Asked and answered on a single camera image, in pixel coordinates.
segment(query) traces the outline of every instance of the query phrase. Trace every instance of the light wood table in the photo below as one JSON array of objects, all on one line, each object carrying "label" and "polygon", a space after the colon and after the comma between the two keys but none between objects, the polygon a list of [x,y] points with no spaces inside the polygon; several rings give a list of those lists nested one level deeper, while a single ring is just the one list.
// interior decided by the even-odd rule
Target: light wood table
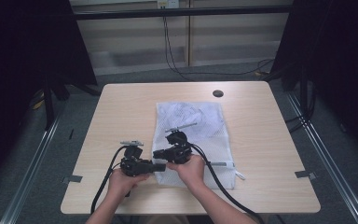
[{"label": "light wood table", "polygon": [[[217,98],[213,91],[224,96]],[[320,204],[308,178],[296,178],[304,166],[266,82],[178,82],[109,84],[95,110],[73,175],[62,201],[65,214],[88,214],[120,141],[139,140],[143,159],[152,158],[152,141],[160,102],[218,102],[223,108],[236,168],[228,192],[261,214],[316,213]],[[117,156],[117,162],[123,157]],[[215,190],[223,199],[220,190]],[[161,186],[152,175],[120,205],[123,215],[205,214],[187,189]]]}]

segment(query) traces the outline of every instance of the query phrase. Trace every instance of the mesh laundry bag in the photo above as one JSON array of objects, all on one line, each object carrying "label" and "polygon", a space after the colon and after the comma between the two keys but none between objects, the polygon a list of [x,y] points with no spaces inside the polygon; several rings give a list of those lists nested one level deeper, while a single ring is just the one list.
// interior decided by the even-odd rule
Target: mesh laundry bag
[{"label": "mesh laundry bag", "polygon": [[[172,147],[166,139],[171,132],[166,133],[166,130],[197,123],[181,129],[180,132],[186,134],[189,143],[202,148],[208,161],[226,164],[225,166],[214,166],[213,169],[225,189],[234,189],[236,170],[220,104],[209,102],[158,103],[157,112],[158,118],[152,151]],[[165,163],[166,161],[153,159],[153,162]],[[186,186],[178,174],[170,169],[165,172],[156,172],[156,178],[161,185]],[[205,167],[204,182],[210,189],[218,189],[208,167]]]}]

